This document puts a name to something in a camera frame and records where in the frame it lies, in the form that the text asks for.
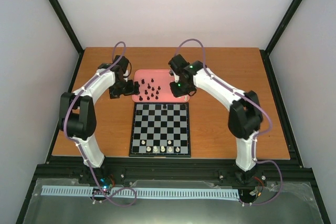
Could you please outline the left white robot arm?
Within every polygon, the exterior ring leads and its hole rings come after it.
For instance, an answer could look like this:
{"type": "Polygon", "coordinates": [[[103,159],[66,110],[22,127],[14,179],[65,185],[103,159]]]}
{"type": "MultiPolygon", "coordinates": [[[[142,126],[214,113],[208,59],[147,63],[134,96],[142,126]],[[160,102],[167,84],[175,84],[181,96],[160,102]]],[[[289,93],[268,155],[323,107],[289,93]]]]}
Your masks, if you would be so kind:
{"type": "Polygon", "coordinates": [[[84,164],[93,168],[91,178],[100,184],[108,180],[109,170],[102,166],[104,154],[95,137],[95,103],[107,90],[111,99],[140,93],[139,83],[128,79],[130,65],[125,56],[117,55],[113,63],[101,64],[84,86],[60,98],[58,128],[75,143],[84,164]]]}

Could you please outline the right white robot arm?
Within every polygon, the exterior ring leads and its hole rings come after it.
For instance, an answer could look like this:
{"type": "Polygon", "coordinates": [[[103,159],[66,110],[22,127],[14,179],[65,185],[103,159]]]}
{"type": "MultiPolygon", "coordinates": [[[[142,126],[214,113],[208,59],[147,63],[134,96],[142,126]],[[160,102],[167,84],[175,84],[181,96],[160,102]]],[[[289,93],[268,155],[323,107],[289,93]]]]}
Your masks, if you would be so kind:
{"type": "Polygon", "coordinates": [[[263,121],[257,94],[236,89],[200,61],[189,63],[181,55],[175,55],[169,66],[175,78],[170,83],[175,97],[195,94],[202,89],[228,110],[228,129],[236,138],[237,146],[234,176],[239,184],[247,184],[256,172],[257,134],[263,121]]]}

